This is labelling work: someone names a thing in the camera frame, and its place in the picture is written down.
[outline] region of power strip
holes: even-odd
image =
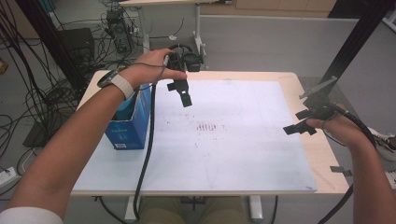
[[[9,167],[6,171],[0,173],[0,189],[17,178],[14,167]]]

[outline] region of black device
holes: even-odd
[[[76,63],[93,60],[95,42],[90,28],[61,30],[58,33]]]
[[[182,72],[186,71],[186,67],[189,72],[199,72],[201,70],[202,57],[195,54],[191,47],[178,44],[171,46],[169,49],[182,49],[182,52],[180,54],[175,52],[167,55],[169,57],[167,68]],[[168,84],[168,90],[176,90],[180,94],[184,107],[192,105],[187,80],[174,80],[173,83]]]
[[[108,29],[106,30],[111,37],[114,38],[117,53],[125,53],[132,51],[133,41],[129,35],[128,26],[123,18],[122,9],[108,10],[106,20]]]

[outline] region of wristwatch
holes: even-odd
[[[134,88],[132,87],[131,83],[123,78],[118,70],[111,70],[110,72],[106,73],[98,81],[97,85],[99,88],[103,88],[108,85],[115,85],[124,93],[125,100],[134,95]]]

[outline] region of watch strap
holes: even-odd
[[[132,85],[120,74],[116,74],[112,79],[111,83],[113,83],[116,87],[118,87],[125,95],[125,100],[129,99],[134,94],[134,88]]]

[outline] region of gray floor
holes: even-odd
[[[97,6],[98,3],[79,1],[79,7],[71,16],[71,6],[74,6],[72,2],[58,3],[57,13],[61,21],[98,19],[98,15],[104,12],[103,6]],[[179,23],[180,21],[169,27],[156,23],[152,35],[172,34]],[[205,16],[202,17],[201,32],[206,43],[209,70],[293,72],[298,77],[322,77],[355,24],[356,21],[346,20]],[[192,26],[193,21],[185,20],[178,34],[189,35]],[[168,42],[153,41],[152,44],[166,46]],[[0,53],[1,57],[11,61],[5,50]],[[338,82],[340,90],[359,117],[368,126],[383,133],[396,132],[393,116],[396,111],[396,104],[393,103],[396,95],[395,61],[396,34],[381,23]],[[45,86],[44,77],[37,75],[37,78]],[[11,65],[7,74],[0,76],[0,114],[17,118],[25,110],[25,105],[22,104],[25,94],[21,78],[15,66]],[[32,124],[32,119],[20,122],[11,140],[10,150],[0,160],[2,166],[16,165],[26,150],[21,142]],[[348,151],[333,142],[330,144],[339,163],[346,169],[351,169]],[[394,163],[384,163],[387,169],[396,168]],[[8,199],[11,193],[12,191],[3,195],[1,199]],[[340,198],[341,195],[282,195],[279,198],[276,223],[316,223]],[[106,204],[120,217],[125,211],[126,200],[105,197]],[[274,200],[274,196],[262,197],[264,223],[270,222]],[[7,201],[0,202],[0,211],[6,204]],[[190,204],[184,208],[189,223],[194,223],[204,209],[198,205],[197,210],[192,211]],[[72,197],[65,223],[118,222],[93,198]],[[329,223],[352,223],[352,199]]]

